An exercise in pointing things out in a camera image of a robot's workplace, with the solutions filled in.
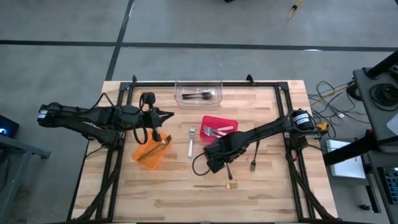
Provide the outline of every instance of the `clear plastic container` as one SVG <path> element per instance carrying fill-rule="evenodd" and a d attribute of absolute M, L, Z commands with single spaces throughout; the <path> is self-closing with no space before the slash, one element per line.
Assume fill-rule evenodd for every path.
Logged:
<path fill-rule="evenodd" d="M 223 100 L 223 82 L 176 81 L 174 99 L 181 109 L 217 110 Z"/>

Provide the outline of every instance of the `gold spoon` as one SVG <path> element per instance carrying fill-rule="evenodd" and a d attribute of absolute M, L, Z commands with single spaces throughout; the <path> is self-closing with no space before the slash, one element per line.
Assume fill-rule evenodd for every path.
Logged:
<path fill-rule="evenodd" d="M 137 160 L 139 161 L 139 160 L 147 157 L 149 154 L 153 153 L 160 146 L 168 145 L 171 140 L 172 140 L 172 136 L 171 135 L 167 136 L 165 139 L 162 140 L 162 142 L 159 145 L 157 145 L 155 148 L 151 149 L 149 152 L 145 153 L 144 155 L 140 156 Z"/>

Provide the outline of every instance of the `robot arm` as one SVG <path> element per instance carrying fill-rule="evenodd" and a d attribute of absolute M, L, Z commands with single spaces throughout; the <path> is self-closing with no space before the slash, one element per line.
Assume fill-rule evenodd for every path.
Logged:
<path fill-rule="evenodd" d="M 307 134 L 318 134 L 321 131 L 316 128 L 312 117 L 303 110 L 291 111 L 287 116 L 279 118 L 271 123 L 264 124 L 246 132 L 229 133 L 222 138 L 204 147 L 207 158 L 207 166 L 213 173 L 222 169 L 226 163 L 232 163 L 241 154 L 246 152 L 250 143 L 268 138 L 279 133 L 289 133 L 294 140 L 302 140 Z"/>
<path fill-rule="evenodd" d="M 161 141 L 157 128 L 174 113 L 153 107 L 153 93 L 143 93 L 141 98 L 140 108 L 112 105 L 85 109 L 50 103 L 40 107 L 37 122 L 43 127 L 64 127 L 79 132 L 86 138 L 94 137 L 103 146 L 114 146 L 121 132 L 135 131 L 137 128 L 152 128 L 152 138 Z M 149 105 L 149 110 L 142 111 L 144 104 Z"/>

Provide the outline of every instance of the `yellow cable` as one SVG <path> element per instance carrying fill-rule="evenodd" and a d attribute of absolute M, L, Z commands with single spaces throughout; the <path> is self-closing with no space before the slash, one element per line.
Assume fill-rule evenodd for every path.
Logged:
<path fill-rule="evenodd" d="M 333 92 L 331 92 L 331 93 L 329 93 L 329 94 L 327 94 L 327 95 L 325 95 L 325 96 L 321 97 L 319 100 L 317 100 L 317 101 L 313 102 L 313 103 L 311 104 L 311 106 L 313 106 L 313 105 L 317 104 L 319 101 L 321 101 L 321 100 L 325 99 L 326 97 L 328 97 L 328 96 L 331 96 L 331 95 L 334 95 L 335 93 L 338 93 L 339 91 L 341 91 L 341 90 L 345 90 L 345 89 L 347 89 L 347 88 L 348 88 L 348 86 L 345 86 L 345 87 L 343 87 L 343 88 L 340 88 L 340 89 L 338 89 L 338 90 L 336 90 L 336 91 L 333 91 Z"/>
<path fill-rule="evenodd" d="M 296 14 L 296 12 L 297 12 L 297 10 L 299 9 L 299 7 L 300 7 L 302 1 L 303 1 L 303 0 L 298 0 L 298 2 L 292 7 L 292 10 L 290 10 L 290 13 L 289 13 L 289 20 L 290 20 L 291 18 L 293 18 L 294 14 Z"/>

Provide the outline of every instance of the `black metal frame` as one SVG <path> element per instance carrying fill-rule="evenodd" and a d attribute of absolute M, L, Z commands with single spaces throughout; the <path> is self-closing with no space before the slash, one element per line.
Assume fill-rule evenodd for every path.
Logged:
<path fill-rule="evenodd" d="M 18 188 L 21 185 L 22 176 L 24 175 L 27 165 L 33 155 L 40 156 L 41 159 L 48 159 L 51 152 L 44 151 L 42 149 L 36 148 L 19 142 L 15 139 L 3 136 L 0 134 L 0 149 L 7 151 L 9 154 L 20 154 L 22 159 L 18 166 L 16 166 L 16 171 L 8 177 L 8 182 L 3 189 L 4 200 L 0 204 L 0 223 L 6 222 L 6 218 L 11 209 L 11 205 L 14 202 L 15 196 L 17 194 Z"/>
<path fill-rule="evenodd" d="M 157 49 L 244 49 L 244 50 L 322 50 L 322 51 L 348 51 L 348 52 L 394 52 L 398 50 L 397 47 L 339 47 L 339 46 L 310 46 L 310 45 L 253 45 L 253 44 L 194 44 L 194 43 L 145 43 L 145 42 L 123 42 L 124 35 L 126 33 L 127 29 L 127 24 L 129 22 L 129 18 L 131 16 L 131 11 L 132 11 L 132 6 L 133 6 L 134 0 L 129 0 L 127 3 L 127 8 L 126 12 L 123 17 L 123 22 L 121 24 L 121 28 L 119 31 L 118 39 L 116 42 L 90 42 L 90 41 L 40 41 L 40 40 L 0 40 L 0 45 L 44 45 L 44 46 L 83 46 L 83 47 L 114 47 L 114 51 L 111 57 L 111 61 L 109 63 L 108 71 L 106 74 L 105 81 L 110 81 L 112 80 L 114 69 L 116 66 L 116 62 L 119 57 L 119 52 L 122 47 L 125 48 L 157 48 Z M 225 86 L 273 86 L 275 88 L 276 92 L 276 97 L 277 97 L 277 102 L 278 102 L 278 108 L 279 108 L 279 113 L 282 116 L 283 115 L 283 107 L 282 107 L 282 102 L 281 102 L 281 95 L 279 92 L 279 88 L 283 89 L 285 91 L 286 95 L 286 100 L 287 100 L 287 106 L 288 109 L 292 109 L 292 104 L 290 100 L 290 95 L 289 95 L 289 88 L 287 86 L 286 82 L 275 82 L 275 83 L 255 83 L 252 78 L 249 78 L 250 82 L 224 82 Z M 126 85 L 130 85 L 131 83 L 122 83 L 124 87 Z M 136 83 L 137 86 L 139 87 L 151 87 L 151 86 L 173 86 L 173 82 L 147 82 L 147 83 Z M 119 155 L 123 154 L 123 147 L 121 149 L 118 149 Z M 106 186 L 107 181 L 110 180 L 110 178 L 107 178 L 107 175 L 110 172 L 110 160 L 112 158 L 113 151 L 109 150 L 107 153 L 106 157 L 106 165 L 104 168 L 104 175 L 103 175 L 103 183 L 101 184 L 101 188 Z M 115 169 L 113 170 L 112 173 L 115 173 L 116 177 L 111 181 L 111 183 L 115 183 L 112 188 L 112 195 L 110 202 L 114 205 L 116 201 L 116 193 L 117 193 L 117 185 L 118 185 L 118 179 L 119 179 L 119 172 L 117 172 L 117 168 L 120 166 L 120 163 L 117 163 L 118 165 L 115 166 Z M 300 168 L 300 174 L 303 177 L 304 182 L 308 185 L 308 178 L 307 178 L 307 173 L 305 171 L 305 165 L 304 165 L 304 159 L 302 156 L 302 153 L 298 153 L 298 164 Z M 76 189 L 75 193 L 73 196 L 73 201 L 71 204 L 71 208 L 68 214 L 67 222 L 66 223 L 76 223 L 75 221 L 71 220 L 72 216 L 72 211 L 73 211 L 73 206 L 75 204 L 75 199 L 77 195 L 77 190 L 78 186 L 80 183 L 80 178 L 81 178 L 81 173 L 83 171 L 83 166 L 84 166 L 84 161 L 81 165 L 80 169 L 80 174 L 78 178 L 78 182 L 76 184 Z M 299 197 L 299 191 L 297 188 L 297 183 L 296 181 L 292 178 L 292 175 L 290 174 L 290 177 L 292 179 L 292 190 L 294 193 L 294 199 L 295 199 L 295 205 L 296 205 L 296 211 L 297 211 L 297 217 L 299 222 L 310 222 L 310 223 L 333 223 L 333 221 L 330 220 L 317 220 L 315 219 L 315 214 L 313 210 L 313 205 L 308 201 L 307 199 L 307 207 L 308 207 L 308 212 L 310 215 L 310 218 L 303 218 L 302 214 L 302 207 L 300 203 L 300 197 Z M 110 217 L 109 214 L 113 214 L 113 208 L 109 208 L 108 212 L 108 218 L 101 218 L 101 211 L 103 208 L 103 198 L 99 198 L 99 200 L 96 202 L 98 203 L 98 206 L 95 208 L 100 208 L 97 209 L 98 212 L 95 215 L 95 220 L 80 220 L 78 221 L 79 223 L 109 223 L 110 220 L 112 220 L 112 217 Z"/>
<path fill-rule="evenodd" d="M 287 109 L 292 110 L 292 101 L 290 98 L 290 92 L 289 92 L 289 86 L 287 82 L 255 82 L 252 78 L 251 75 L 248 75 L 247 81 L 243 82 L 223 82 L 223 86 L 225 87 L 241 87 L 241 86 L 263 86 L 263 87 L 273 87 L 275 90 L 275 95 L 276 95 L 276 100 L 277 100 L 277 106 L 279 109 L 279 116 L 284 116 L 284 107 L 282 104 L 282 97 L 280 94 L 280 91 L 284 91 L 285 97 L 286 97 L 286 102 L 287 102 Z M 186 83 L 186 85 L 199 85 L 200 83 L 198 82 L 192 82 L 192 83 Z M 117 105 L 121 105 L 122 98 L 123 98 L 123 92 L 128 89 L 129 94 L 127 97 L 127 104 L 131 104 L 132 100 L 132 92 L 134 87 L 158 87 L 158 86 L 168 86 L 168 87 L 174 87 L 175 82 L 136 82 L 135 77 L 133 78 L 133 82 L 122 82 L 119 87 L 119 96 L 118 96 L 118 103 Z M 284 142 L 285 142 L 285 150 L 286 153 L 290 154 L 292 151 L 289 149 L 287 146 L 287 141 L 288 141 L 288 136 L 284 135 Z M 78 218 L 78 219 L 72 219 L 72 211 L 75 206 L 75 200 L 78 192 L 78 187 L 80 184 L 80 178 L 81 178 L 81 173 L 83 172 L 83 167 L 85 163 L 85 159 L 83 160 L 83 163 L 81 165 L 80 169 L 80 175 L 78 182 L 76 183 L 76 188 L 75 188 L 75 193 L 73 195 L 72 203 L 70 205 L 70 210 L 68 213 L 67 221 L 62 222 L 62 223 L 112 223 L 113 221 L 113 214 L 114 214 L 114 207 L 116 203 L 116 196 L 117 196 L 117 190 L 118 190 L 118 181 L 119 181 L 119 174 L 120 174 L 120 169 L 121 169 L 121 161 L 122 161 L 122 156 L 123 156 L 123 147 L 120 147 L 118 149 L 118 157 L 116 159 L 116 165 L 114 170 L 112 171 L 112 174 L 108 177 L 109 172 L 110 172 L 110 167 L 111 167 L 111 161 L 112 161 L 112 155 L 113 151 L 112 149 L 108 150 L 106 160 L 105 160 L 105 167 L 104 167 L 104 173 L 103 173 L 103 179 L 101 183 L 101 189 L 94 199 L 93 203 L 88 207 L 91 211 L 88 213 L 83 218 Z M 308 177 L 307 177 L 307 172 L 305 170 L 305 164 L 304 164 L 304 159 L 302 153 L 298 153 L 298 165 L 300 167 L 300 174 L 303 178 L 303 181 L 305 184 L 308 186 Z M 296 214 L 297 214 L 297 219 L 298 221 L 301 221 L 304 219 L 303 216 L 303 210 L 302 210 L 302 205 L 301 205 L 301 199 L 300 199 L 300 194 L 299 194 L 299 188 L 297 186 L 296 180 L 292 177 L 292 174 L 290 174 L 290 179 L 291 179 L 291 184 L 292 184 L 292 190 L 293 190 L 293 196 L 294 196 L 294 201 L 295 201 L 295 208 L 296 208 Z M 102 210 L 103 210 L 103 196 L 105 193 L 108 191 L 110 185 L 112 186 L 112 191 L 111 191 L 111 199 L 109 201 L 109 211 L 108 211 L 108 216 L 106 218 L 102 218 Z M 307 201 L 307 207 L 308 207 L 308 214 L 309 214 L 309 219 L 315 219 L 315 212 L 314 212 L 314 207 L 310 203 L 309 199 L 306 196 L 306 201 Z M 91 215 L 93 214 L 93 209 L 96 210 L 95 214 L 95 219 L 94 220 L 89 220 Z"/>

